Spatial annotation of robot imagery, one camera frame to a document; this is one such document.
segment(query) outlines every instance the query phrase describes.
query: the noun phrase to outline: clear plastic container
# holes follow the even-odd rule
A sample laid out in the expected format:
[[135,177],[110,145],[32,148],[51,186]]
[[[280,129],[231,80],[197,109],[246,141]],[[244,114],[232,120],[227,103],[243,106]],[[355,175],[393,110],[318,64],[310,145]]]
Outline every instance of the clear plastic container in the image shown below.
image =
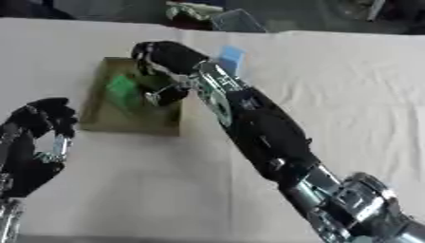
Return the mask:
[[252,15],[243,9],[225,11],[211,18],[212,28],[226,32],[267,33]]

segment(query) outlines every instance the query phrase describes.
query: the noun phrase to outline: wooden tray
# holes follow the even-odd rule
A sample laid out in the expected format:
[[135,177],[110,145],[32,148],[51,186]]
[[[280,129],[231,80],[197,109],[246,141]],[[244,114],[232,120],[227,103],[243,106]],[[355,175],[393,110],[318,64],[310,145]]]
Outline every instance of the wooden tray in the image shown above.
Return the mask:
[[[150,135],[178,136],[181,103],[166,107],[153,107],[142,102],[133,115],[126,114],[105,99],[105,88],[111,79],[122,73],[137,74],[135,62],[126,58],[104,58],[83,104],[80,116],[82,130],[102,132],[146,133]],[[149,83],[152,78],[141,78]]]

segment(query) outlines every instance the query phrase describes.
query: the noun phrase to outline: green block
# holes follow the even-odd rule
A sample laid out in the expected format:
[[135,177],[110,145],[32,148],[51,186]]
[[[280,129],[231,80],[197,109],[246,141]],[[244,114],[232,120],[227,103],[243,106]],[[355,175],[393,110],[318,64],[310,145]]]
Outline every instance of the green block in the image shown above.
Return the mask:
[[142,103],[138,85],[126,74],[117,75],[106,86],[106,99],[125,113],[132,113]]

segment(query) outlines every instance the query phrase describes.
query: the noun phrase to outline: beige cloth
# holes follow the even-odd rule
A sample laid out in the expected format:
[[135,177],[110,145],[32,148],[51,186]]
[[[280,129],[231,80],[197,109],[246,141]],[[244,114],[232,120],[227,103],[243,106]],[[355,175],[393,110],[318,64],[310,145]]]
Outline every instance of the beige cloth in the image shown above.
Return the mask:
[[[326,166],[377,176],[406,213],[425,219],[425,37],[18,19],[0,20],[0,33],[4,117],[46,96],[79,107],[100,60],[128,56],[136,42],[180,41],[210,55],[242,48],[242,78],[300,123]],[[195,96],[178,139],[77,136],[66,169],[27,200],[24,233],[320,241]]]

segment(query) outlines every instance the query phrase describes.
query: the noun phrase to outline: robotic hand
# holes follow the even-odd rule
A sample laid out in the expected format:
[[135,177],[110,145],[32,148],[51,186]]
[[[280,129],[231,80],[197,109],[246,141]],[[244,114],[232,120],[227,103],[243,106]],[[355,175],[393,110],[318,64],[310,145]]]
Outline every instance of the robotic hand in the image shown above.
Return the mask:
[[[18,198],[29,196],[65,167],[77,122],[67,103],[66,98],[28,103],[0,125],[0,243],[16,240],[23,212]],[[35,153],[34,142],[51,130],[52,151]]]
[[195,90],[242,154],[277,183],[324,242],[425,242],[425,227],[402,213],[382,182],[365,173],[339,180],[310,151],[311,140],[287,113],[215,60],[174,42],[137,44],[132,58],[142,74],[165,73],[176,81],[146,93],[153,104]]

